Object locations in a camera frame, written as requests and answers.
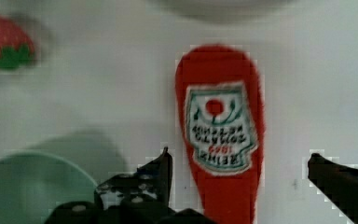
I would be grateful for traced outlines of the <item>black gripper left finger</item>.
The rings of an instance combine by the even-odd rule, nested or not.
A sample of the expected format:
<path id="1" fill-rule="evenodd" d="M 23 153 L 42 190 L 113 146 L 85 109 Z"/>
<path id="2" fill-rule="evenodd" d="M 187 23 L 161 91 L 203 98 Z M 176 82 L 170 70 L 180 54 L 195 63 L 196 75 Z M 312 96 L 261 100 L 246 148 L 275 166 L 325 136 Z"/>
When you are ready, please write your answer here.
<path id="1" fill-rule="evenodd" d="M 168 205 L 171 187 L 172 155 L 165 147 L 158 157 L 138 167 L 134 173 L 114 175 L 98 185 L 94 190 L 94 202 L 103 210 L 134 198 Z"/>

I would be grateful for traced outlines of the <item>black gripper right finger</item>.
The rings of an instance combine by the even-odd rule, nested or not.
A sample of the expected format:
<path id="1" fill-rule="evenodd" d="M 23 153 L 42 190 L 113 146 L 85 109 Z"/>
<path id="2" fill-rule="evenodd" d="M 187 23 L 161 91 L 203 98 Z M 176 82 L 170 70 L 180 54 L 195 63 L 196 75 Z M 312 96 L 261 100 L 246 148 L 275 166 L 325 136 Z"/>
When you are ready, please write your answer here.
<path id="1" fill-rule="evenodd" d="M 312 153 L 308 160 L 308 179 L 348 219 L 358 224 L 358 169 Z"/>

